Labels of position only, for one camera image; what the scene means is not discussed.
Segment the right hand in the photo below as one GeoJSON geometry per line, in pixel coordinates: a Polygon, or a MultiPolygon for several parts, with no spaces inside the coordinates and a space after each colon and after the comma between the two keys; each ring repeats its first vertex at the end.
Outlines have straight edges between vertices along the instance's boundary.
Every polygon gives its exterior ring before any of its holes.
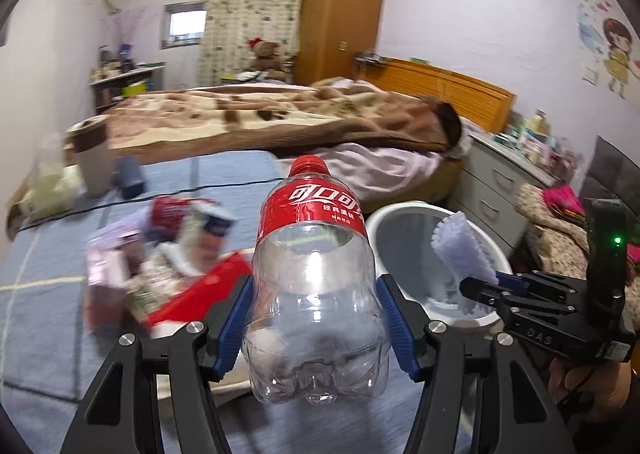
{"type": "Polygon", "coordinates": [[[554,359],[549,366],[548,391],[553,401],[559,404],[584,382],[578,392],[593,396],[593,407],[587,419],[604,422],[623,408],[630,393],[633,374],[631,362],[605,363],[590,375],[589,367],[574,367],[554,359]]]}

